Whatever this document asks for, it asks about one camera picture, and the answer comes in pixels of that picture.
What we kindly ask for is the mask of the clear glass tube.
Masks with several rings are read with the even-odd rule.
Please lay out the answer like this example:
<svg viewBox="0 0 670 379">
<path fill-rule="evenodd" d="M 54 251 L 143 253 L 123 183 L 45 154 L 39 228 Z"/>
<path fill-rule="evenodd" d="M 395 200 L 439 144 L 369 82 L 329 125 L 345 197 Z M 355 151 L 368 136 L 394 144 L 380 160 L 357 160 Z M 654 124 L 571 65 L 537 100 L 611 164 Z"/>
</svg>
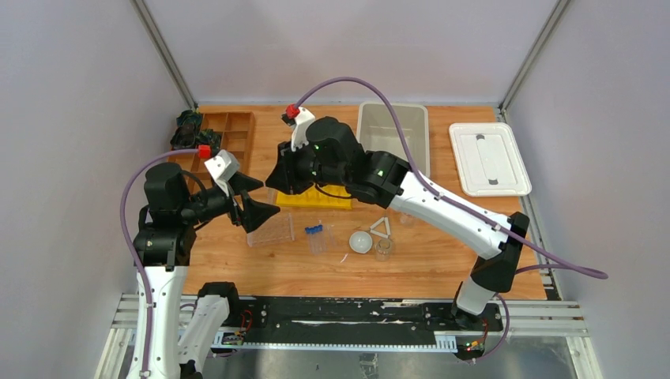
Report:
<svg viewBox="0 0 670 379">
<path fill-rule="evenodd" d="M 333 224 L 330 224 L 328 226 L 328 234 L 329 234 L 330 248 L 333 250 L 339 249 L 341 246 L 341 242 L 337 233 L 337 229 Z"/>
</svg>

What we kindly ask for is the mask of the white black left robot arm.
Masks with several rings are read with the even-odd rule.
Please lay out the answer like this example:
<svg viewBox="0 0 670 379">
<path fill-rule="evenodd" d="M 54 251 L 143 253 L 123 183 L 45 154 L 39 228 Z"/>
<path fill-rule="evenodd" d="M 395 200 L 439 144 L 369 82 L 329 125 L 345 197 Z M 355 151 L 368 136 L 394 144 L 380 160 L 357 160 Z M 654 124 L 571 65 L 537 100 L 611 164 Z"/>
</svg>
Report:
<svg viewBox="0 0 670 379">
<path fill-rule="evenodd" d="M 212 186 L 191 193 L 190 172 L 177 163 L 139 170 L 145 176 L 147 205 L 139 213 L 138 233 L 125 234 L 137 267 L 139 307 L 137 340 L 129 378 L 200 378 L 220 326 L 242 316 L 232 282 L 206 283 L 198 292 L 194 314 L 179 331 L 183 288 L 199 227 L 227 215 L 250 233 L 276 215 L 275 205 L 255 201 L 250 192 L 262 181 L 237 171 L 233 163 L 208 161 Z"/>
</svg>

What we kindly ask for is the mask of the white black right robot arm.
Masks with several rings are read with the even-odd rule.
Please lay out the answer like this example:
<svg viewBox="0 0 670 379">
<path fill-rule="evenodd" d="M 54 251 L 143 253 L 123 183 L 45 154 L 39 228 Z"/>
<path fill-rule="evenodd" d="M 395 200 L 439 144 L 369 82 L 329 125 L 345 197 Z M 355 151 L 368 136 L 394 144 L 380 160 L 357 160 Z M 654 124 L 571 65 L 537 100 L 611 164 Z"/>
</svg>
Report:
<svg viewBox="0 0 670 379">
<path fill-rule="evenodd" d="M 290 141 L 279 143 L 265 184 L 290 195 L 313 186 L 342 186 L 362 203 L 414 216 L 458 238 L 478 256 L 451 308 L 458 328 L 475 327 L 493 296 L 512 287 L 527 216 L 489 212 L 431 183 L 392 153 L 364 150 L 351 128 L 335 118 L 297 126 Z"/>
</svg>

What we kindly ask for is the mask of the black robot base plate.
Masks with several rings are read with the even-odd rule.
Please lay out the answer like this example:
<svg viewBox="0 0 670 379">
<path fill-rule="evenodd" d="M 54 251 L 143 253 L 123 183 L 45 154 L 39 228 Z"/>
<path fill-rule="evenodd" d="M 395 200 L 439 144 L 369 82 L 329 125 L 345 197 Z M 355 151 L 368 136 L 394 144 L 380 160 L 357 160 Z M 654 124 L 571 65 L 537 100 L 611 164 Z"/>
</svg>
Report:
<svg viewBox="0 0 670 379">
<path fill-rule="evenodd" d="M 429 347 L 439 332 L 475 339 L 504 329 L 499 306 L 468 316 L 450 300 L 400 298 L 243 298 L 223 322 L 254 343 L 294 347 Z"/>
</svg>

